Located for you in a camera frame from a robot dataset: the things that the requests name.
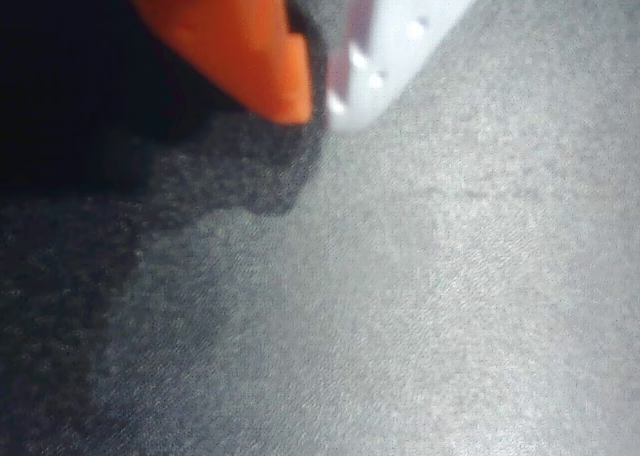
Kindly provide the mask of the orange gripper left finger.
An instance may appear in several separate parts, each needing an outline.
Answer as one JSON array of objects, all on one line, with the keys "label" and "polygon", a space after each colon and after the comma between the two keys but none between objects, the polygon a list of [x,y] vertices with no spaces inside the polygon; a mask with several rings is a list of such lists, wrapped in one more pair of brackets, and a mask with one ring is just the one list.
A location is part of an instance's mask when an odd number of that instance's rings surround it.
[{"label": "orange gripper left finger", "polygon": [[150,31],[207,80],[265,119],[312,118],[305,37],[286,0],[130,0]]}]

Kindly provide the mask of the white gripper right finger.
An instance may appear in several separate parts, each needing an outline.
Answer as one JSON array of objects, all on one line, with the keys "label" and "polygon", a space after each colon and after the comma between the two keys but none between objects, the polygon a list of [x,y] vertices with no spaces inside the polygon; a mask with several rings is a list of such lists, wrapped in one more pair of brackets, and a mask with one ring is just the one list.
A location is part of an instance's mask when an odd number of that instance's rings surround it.
[{"label": "white gripper right finger", "polygon": [[475,1],[348,0],[328,58],[328,128],[353,133],[380,117]]}]

